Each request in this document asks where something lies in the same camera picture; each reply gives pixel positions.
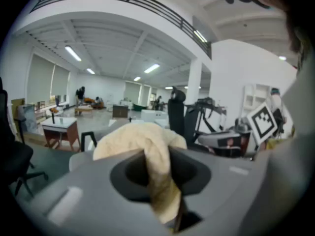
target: wooden table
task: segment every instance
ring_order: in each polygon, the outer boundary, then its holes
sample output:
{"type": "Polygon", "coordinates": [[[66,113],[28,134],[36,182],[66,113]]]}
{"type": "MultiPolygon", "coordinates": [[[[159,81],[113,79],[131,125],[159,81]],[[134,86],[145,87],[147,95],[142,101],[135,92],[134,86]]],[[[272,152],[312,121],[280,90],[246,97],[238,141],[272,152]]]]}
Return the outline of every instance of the wooden table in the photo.
{"type": "Polygon", "coordinates": [[[74,109],[74,114],[76,115],[77,112],[78,112],[78,113],[81,113],[81,112],[90,112],[91,115],[93,116],[93,108],[92,108],[92,107],[81,106],[81,107],[75,108],[75,109],[74,109]]]}
{"type": "Polygon", "coordinates": [[[47,120],[41,123],[43,126],[45,138],[47,141],[47,145],[50,148],[58,143],[56,148],[61,146],[62,140],[69,141],[70,147],[72,151],[75,151],[73,148],[73,144],[76,140],[79,142],[79,149],[80,151],[80,139],[77,127],[77,119],[74,117],[55,117],[55,123],[53,123],[52,118],[48,118],[47,120]]]}

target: ceiling light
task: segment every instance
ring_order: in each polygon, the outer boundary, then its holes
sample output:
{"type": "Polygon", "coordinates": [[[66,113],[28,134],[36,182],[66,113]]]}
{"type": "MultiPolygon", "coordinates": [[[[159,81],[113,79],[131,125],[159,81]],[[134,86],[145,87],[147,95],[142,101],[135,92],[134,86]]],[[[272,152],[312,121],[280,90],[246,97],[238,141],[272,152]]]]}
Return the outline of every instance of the ceiling light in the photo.
{"type": "Polygon", "coordinates": [[[66,46],[65,49],[77,60],[77,61],[82,61],[80,57],[75,53],[75,51],[70,47],[66,46]]]}
{"type": "Polygon", "coordinates": [[[198,32],[194,31],[194,33],[197,35],[198,38],[200,38],[200,40],[204,43],[205,41],[203,40],[203,38],[198,34],[198,32]]]}
{"type": "Polygon", "coordinates": [[[159,68],[158,64],[154,64],[153,66],[151,66],[150,68],[148,68],[147,70],[145,70],[145,73],[151,73],[153,70],[159,68]]]}
{"type": "Polygon", "coordinates": [[[205,38],[199,31],[196,30],[196,32],[200,35],[200,37],[201,37],[206,43],[208,43],[208,41],[206,40],[206,38],[205,38]]]}
{"type": "Polygon", "coordinates": [[[92,69],[90,69],[90,68],[87,68],[87,71],[88,71],[89,73],[91,73],[91,74],[95,74],[95,72],[94,72],[92,69]]]}
{"type": "MultiPolygon", "coordinates": [[[[185,87],[185,89],[188,89],[188,87],[185,87]]],[[[201,87],[199,87],[199,89],[201,89],[201,87]]]]}

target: beige cloth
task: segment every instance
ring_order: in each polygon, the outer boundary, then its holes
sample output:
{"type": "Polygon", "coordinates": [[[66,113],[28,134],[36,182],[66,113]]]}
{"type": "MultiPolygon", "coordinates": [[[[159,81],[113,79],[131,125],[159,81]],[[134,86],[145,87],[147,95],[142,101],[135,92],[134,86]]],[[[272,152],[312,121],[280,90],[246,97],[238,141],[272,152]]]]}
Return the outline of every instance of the beige cloth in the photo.
{"type": "Polygon", "coordinates": [[[103,137],[93,153],[93,160],[130,150],[144,150],[149,174],[151,206],[165,224],[178,214],[181,192],[170,175],[168,146],[187,148],[185,139],[154,123],[130,123],[103,137]]]}

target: white ceiling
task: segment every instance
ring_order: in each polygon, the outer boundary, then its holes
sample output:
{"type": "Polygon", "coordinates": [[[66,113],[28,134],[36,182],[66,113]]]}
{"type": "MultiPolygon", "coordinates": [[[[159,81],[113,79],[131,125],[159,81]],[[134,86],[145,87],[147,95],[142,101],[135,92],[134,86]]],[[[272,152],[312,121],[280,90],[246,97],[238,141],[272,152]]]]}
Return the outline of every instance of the white ceiling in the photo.
{"type": "MultiPolygon", "coordinates": [[[[296,55],[289,50],[284,16],[279,11],[238,0],[233,4],[225,0],[190,1],[203,7],[223,39],[257,45],[278,56],[286,56],[292,65],[297,64],[296,55]]],[[[154,87],[186,86],[190,58],[179,51],[178,43],[164,42],[165,38],[159,33],[153,35],[147,29],[130,25],[124,21],[76,19],[43,25],[29,30],[28,34],[82,72],[92,68],[97,74],[125,80],[140,76],[139,82],[154,87]],[[81,62],[65,50],[66,45],[75,50],[81,62]],[[155,63],[160,64],[160,68],[145,74],[155,63]]],[[[203,89],[209,89],[210,77],[210,72],[203,69],[203,89]]]]}
{"type": "Polygon", "coordinates": [[[286,56],[290,64],[297,65],[297,56],[289,50],[285,19],[281,12],[239,0],[234,0],[233,4],[225,0],[192,1],[206,10],[223,39],[248,42],[277,56],[286,56]]]}
{"type": "MultiPolygon", "coordinates": [[[[177,42],[163,42],[157,35],[122,23],[105,20],[66,20],[43,25],[27,32],[82,72],[133,80],[155,87],[187,85],[190,58],[178,51],[177,42]],[[71,46],[81,57],[76,61],[66,50],[71,46]],[[159,69],[144,71],[158,63],[159,69]]],[[[209,88],[210,74],[203,72],[203,86],[209,88]]]]}

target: black chair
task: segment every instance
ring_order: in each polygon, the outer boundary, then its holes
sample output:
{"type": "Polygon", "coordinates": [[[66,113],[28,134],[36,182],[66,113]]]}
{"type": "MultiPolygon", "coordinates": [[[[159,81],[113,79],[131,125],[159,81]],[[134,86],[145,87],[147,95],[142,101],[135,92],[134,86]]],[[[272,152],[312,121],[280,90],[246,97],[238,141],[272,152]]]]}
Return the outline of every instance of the black chair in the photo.
{"type": "Polygon", "coordinates": [[[37,176],[44,176],[47,180],[48,176],[45,172],[27,173],[29,165],[32,168],[34,167],[30,162],[33,150],[26,144],[15,141],[7,118],[7,100],[8,95],[2,88],[2,80],[0,78],[0,138],[1,147],[5,148],[1,155],[1,176],[8,185],[17,181],[15,195],[18,194],[21,185],[24,184],[27,192],[33,197],[27,185],[27,180],[37,176]]]}
{"type": "Polygon", "coordinates": [[[186,95],[182,91],[173,87],[171,98],[168,100],[169,127],[171,130],[185,138],[188,149],[209,152],[206,147],[194,143],[197,138],[196,134],[198,133],[198,131],[195,130],[198,114],[196,120],[192,120],[194,118],[191,117],[187,120],[187,118],[184,117],[183,102],[185,100],[186,95]]]}

